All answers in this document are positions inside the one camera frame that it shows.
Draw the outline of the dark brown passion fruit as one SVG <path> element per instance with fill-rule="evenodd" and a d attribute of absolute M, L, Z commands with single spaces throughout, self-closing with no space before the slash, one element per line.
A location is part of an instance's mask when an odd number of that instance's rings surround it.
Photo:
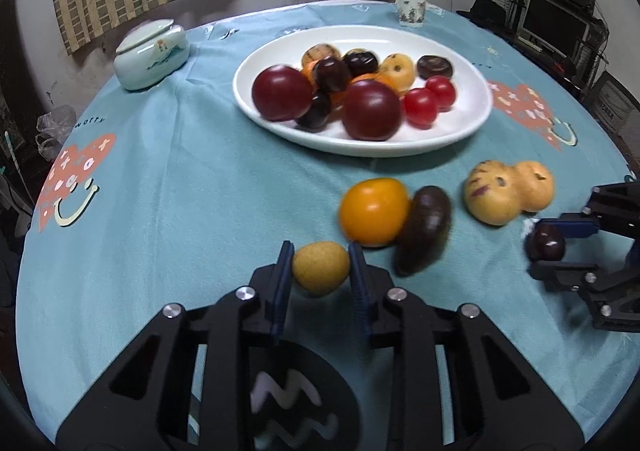
<path fill-rule="evenodd" d="M 451 228 L 451 202 L 435 185 L 414 193 L 408 216 L 396 237 L 393 267 L 408 277 L 431 266 L 444 252 Z"/>

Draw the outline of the red cherry tomato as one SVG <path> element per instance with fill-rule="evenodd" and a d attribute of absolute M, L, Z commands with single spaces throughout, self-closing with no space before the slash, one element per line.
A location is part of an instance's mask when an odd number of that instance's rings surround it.
<path fill-rule="evenodd" d="M 436 75 L 428 78 L 425 88 L 434 94 L 439 112 L 449 111 L 457 100 L 457 90 L 445 76 Z"/>
<path fill-rule="evenodd" d="M 402 106 L 408 123 L 416 128 L 431 128 L 438 115 L 436 96 L 426 88 L 409 90 L 402 98 Z"/>

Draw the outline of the small yellow round fruit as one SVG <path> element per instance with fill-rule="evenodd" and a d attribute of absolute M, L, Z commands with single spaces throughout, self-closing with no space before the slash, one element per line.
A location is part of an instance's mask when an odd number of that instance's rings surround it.
<path fill-rule="evenodd" d="M 326 296 L 338 289 L 349 274 L 346 249 L 331 241 L 314 242 L 299 249 L 293 258 L 296 283 L 311 296 Z"/>

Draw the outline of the smaller yellow orange melon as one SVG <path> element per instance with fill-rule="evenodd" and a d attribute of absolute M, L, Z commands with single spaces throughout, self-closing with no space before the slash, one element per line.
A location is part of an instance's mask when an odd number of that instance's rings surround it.
<path fill-rule="evenodd" d="M 547 208 L 555 194 L 551 171 L 536 160 L 518 162 L 513 170 L 522 209 L 526 212 L 538 212 Z"/>

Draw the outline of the large striped yellow melon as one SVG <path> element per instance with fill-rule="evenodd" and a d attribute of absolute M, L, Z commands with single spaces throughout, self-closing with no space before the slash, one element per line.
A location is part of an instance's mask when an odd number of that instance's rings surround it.
<path fill-rule="evenodd" d="M 502 227 L 523 211 L 514 169 L 498 160 L 484 160 L 463 185 L 468 211 L 488 226 Z"/>

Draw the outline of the black metal shelf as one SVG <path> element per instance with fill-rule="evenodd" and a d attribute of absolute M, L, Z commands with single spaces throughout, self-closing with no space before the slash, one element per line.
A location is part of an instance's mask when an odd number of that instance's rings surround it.
<path fill-rule="evenodd" d="M 508 42 L 580 99 L 606 62 L 597 0 L 475 0 L 460 14 Z"/>

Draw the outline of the white oval plate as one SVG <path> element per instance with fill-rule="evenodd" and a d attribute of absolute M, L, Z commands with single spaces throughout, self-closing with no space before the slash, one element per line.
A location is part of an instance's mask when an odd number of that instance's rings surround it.
<path fill-rule="evenodd" d="M 488 82 L 462 55 L 381 26 L 324 26 L 271 41 L 240 64 L 232 88 L 258 126 L 358 157 L 443 148 L 471 136 L 492 110 Z"/>

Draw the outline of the red cherry tomato on plate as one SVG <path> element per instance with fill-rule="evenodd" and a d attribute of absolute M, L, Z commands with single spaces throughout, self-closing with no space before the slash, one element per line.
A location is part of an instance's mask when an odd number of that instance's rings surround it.
<path fill-rule="evenodd" d="M 434 94 L 439 112 L 449 111 L 457 100 L 457 90 L 445 76 L 436 75 L 428 78 L 425 88 Z"/>

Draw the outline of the orange persimmon fruit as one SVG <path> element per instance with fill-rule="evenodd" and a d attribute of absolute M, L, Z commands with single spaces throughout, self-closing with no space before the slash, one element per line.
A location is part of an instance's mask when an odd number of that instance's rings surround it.
<path fill-rule="evenodd" d="M 349 241 L 366 247 L 390 245 L 410 207 L 406 186 L 393 178 L 363 180 L 343 196 L 337 218 Z"/>

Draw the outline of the black computer monitor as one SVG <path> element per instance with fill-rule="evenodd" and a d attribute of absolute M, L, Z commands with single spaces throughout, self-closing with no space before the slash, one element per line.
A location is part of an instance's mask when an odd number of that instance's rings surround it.
<path fill-rule="evenodd" d="M 587 37 L 589 23 L 553 0 L 527 0 L 518 38 L 573 56 Z"/>

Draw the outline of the teal printed tablecloth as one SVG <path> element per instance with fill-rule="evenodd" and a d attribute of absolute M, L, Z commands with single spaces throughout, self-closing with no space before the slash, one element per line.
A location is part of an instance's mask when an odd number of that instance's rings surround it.
<path fill-rule="evenodd" d="M 427 303 L 480 306 L 564 402 L 586 436 L 639 368 L 639 338 L 595 329 L 572 293 L 527 272 L 518 218 L 492 229 L 461 196 L 483 160 L 538 160 L 554 174 L 549 216 L 577 210 L 628 167 L 568 93 L 503 40 L 449 12 L 421 30 L 524 99 L 533 122 L 493 111 L 468 139 L 401 158 L 335 156 L 283 140 L 236 106 L 232 78 L 255 49 L 327 25 L 397 25 L 385 3 L 310 4 L 193 29 L 186 65 L 145 92 L 109 81 L 82 114 L 44 182 L 25 242 L 16 335 L 32 416 L 54 436 L 105 367 L 163 305 L 213 304 L 296 246 L 343 241 L 343 194 L 392 177 L 444 189 L 452 226 L 442 258 L 398 285 Z"/>

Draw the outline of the dark brown flat fruit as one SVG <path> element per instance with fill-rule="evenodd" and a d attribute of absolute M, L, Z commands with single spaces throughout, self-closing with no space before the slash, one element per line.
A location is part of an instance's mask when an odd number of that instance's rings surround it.
<path fill-rule="evenodd" d="M 434 76 L 442 76 L 450 79 L 454 74 L 454 67 L 451 62 L 439 55 L 422 55 L 416 62 L 418 75 L 427 80 Z"/>

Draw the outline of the large red plum front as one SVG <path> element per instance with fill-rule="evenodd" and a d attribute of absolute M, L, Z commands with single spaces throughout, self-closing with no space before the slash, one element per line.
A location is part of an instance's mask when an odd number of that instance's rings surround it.
<path fill-rule="evenodd" d="M 342 122 L 352 139 L 386 141 L 402 124 L 399 96 L 376 81 L 356 82 L 346 90 Z"/>

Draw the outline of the large red plum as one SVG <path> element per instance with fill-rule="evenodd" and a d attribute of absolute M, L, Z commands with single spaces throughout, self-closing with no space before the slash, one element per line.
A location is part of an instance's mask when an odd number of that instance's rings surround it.
<path fill-rule="evenodd" d="M 298 119 L 311 107 L 314 87 L 295 68 L 278 64 L 265 68 L 252 85 L 257 111 L 270 122 Z"/>
<path fill-rule="evenodd" d="M 402 124 L 399 96 L 376 81 L 356 82 L 346 90 L 342 122 L 352 139 L 386 141 Z"/>

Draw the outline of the yellow round fruit on plate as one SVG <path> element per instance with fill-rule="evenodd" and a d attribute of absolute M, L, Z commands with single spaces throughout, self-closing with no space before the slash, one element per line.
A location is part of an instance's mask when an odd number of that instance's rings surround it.
<path fill-rule="evenodd" d="M 406 93 L 416 80 L 413 60 L 403 53 L 387 55 L 378 71 L 388 78 L 399 93 Z"/>

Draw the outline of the orange mandarin right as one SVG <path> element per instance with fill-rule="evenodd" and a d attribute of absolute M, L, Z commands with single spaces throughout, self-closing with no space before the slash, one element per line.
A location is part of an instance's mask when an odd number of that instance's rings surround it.
<path fill-rule="evenodd" d="M 395 86 L 394 82 L 384 74 L 367 73 L 367 74 L 360 75 L 358 77 L 352 78 L 352 80 L 349 81 L 348 87 L 355 85 L 356 82 L 359 82 L 359 81 L 379 82 L 380 84 L 383 84 L 387 88 L 392 89 L 393 92 L 397 94 L 397 96 L 401 96 L 401 91 Z M 345 94 L 346 94 L 345 91 L 334 92 L 330 94 L 330 100 L 333 108 L 339 108 L 342 106 Z"/>

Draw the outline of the orange mandarin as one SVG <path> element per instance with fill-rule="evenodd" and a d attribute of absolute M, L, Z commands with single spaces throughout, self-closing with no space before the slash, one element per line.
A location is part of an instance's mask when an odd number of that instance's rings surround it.
<path fill-rule="evenodd" d="M 300 71 L 310 81 L 311 85 L 313 85 L 314 87 L 317 86 L 316 80 L 314 79 L 314 67 L 316 66 L 316 64 L 317 64 L 317 60 L 313 60 L 307 63 L 303 67 L 303 70 Z"/>
<path fill-rule="evenodd" d="M 352 80 L 349 81 L 348 87 L 355 85 L 356 82 L 359 82 L 359 81 L 379 82 L 380 84 L 383 84 L 387 88 L 392 89 L 393 92 L 397 94 L 397 96 L 401 96 L 401 91 L 395 86 L 394 82 L 384 74 L 367 73 L 367 74 L 360 75 L 358 77 L 352 78 Z M 342 106 L 345 94 L 346 94 L 345 91 L 334 92 L 330 94 L 330 100 L 333 108 L 339 108 Z"/>

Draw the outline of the dark mangosteen on plate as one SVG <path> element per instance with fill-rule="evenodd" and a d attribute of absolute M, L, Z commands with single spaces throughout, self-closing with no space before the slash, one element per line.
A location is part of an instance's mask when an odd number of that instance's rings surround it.
<path fill-rule="evenodd" d="M 351 78 L 378 71 L 378 57 L 371 50 L 354 49 L 343 56 Z"/>

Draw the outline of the white printed paper cup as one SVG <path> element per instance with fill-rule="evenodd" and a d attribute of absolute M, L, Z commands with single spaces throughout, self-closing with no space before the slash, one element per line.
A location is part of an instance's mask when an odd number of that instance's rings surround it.
<path fill-rule="evenodd" d="M 421 27 L 425 22 L 427 0 L 395 0 L 401 26 Z"/>

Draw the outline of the small dark plum on plate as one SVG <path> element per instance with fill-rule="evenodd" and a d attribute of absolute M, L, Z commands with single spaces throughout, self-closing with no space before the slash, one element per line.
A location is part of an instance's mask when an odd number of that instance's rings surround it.
<path fill-rule="evenodd" d="M 332 113 L 332 101 L 329 93 L 316 91 L 309 110 L 295 119 L 296 125 L 306 130 L 317 131 L 326 127 Z"/>

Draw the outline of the crumpled plastic bag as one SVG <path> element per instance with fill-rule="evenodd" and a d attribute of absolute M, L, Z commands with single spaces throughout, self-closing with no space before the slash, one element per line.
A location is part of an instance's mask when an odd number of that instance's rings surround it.
<path fill-rule="evenodd" d="M 69 105 L 55 107 L 38 117 L 35 137 L 40 155 L 53 162 L 77 122 L 76 111 Z"/>

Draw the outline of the orange mandarin left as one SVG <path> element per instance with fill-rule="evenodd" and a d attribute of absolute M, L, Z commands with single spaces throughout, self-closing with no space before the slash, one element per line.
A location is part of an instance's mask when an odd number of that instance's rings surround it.
<path fill-rule="evenodd" d="M 317 86 L 316 80 L 314 79 L 314 67 L 316 66 L 316 64 L 317 64 L 317 60 L 313 60 L 307 63 L 303 67 L 303 70 L 300 71 L 310 81 L 311 85 L 313 85 L 314 87 Z"/>

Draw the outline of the striped tan fruit on plate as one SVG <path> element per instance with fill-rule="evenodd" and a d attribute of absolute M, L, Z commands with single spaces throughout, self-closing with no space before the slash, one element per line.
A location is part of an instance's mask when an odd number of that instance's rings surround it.
<path fill-rule="evenodd" d="M 332 46 L 332 44 L 315 44 L 303 54 L 302 67 L 306 67 L 312 62 L 322 60 L 327 56 L 333 56 L 335 59 L 341 59 L 342 57 L 340 50 Z"/>

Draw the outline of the large red plum left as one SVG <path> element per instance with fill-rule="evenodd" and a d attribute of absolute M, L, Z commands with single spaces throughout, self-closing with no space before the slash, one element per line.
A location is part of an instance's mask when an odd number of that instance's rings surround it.
<path fill-rule="evenodd" d="M 257 111 L 270 122 L 298 119 L 311 107 L 314 87 L 295 68 L 278 64 L 265 68 L 252 85 Z"/>

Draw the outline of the pale green lidded jar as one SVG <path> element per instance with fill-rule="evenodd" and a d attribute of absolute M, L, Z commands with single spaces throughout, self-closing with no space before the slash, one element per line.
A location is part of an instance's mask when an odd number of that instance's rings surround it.
<path fill-rule="evenodd" d="M 163 18 L 138 26 L 122 40 L 116 48 L 114 73 L 122 88 L 138 91 L 178 70 L 189 55 L 184 28 Z"/>

